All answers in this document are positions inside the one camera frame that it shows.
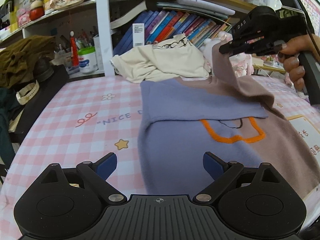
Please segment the person's right hand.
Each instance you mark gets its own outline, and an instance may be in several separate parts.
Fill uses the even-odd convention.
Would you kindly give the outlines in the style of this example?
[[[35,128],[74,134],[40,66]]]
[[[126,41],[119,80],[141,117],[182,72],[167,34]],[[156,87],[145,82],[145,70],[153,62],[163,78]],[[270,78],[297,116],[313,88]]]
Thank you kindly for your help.
[[[283,64],[284,69],[289,74],[295,89],[298,91],[303,90],[305,86],[304,75],[305,68],[300,63],[297,54],[302,51],[309,51],[313,57],[319,62],[319,37],[312,35],[316,46],[313,44],[309,35],[297,36],[289,40],[287,43],[281,45],[281,50],[278,53],[278,59]]]

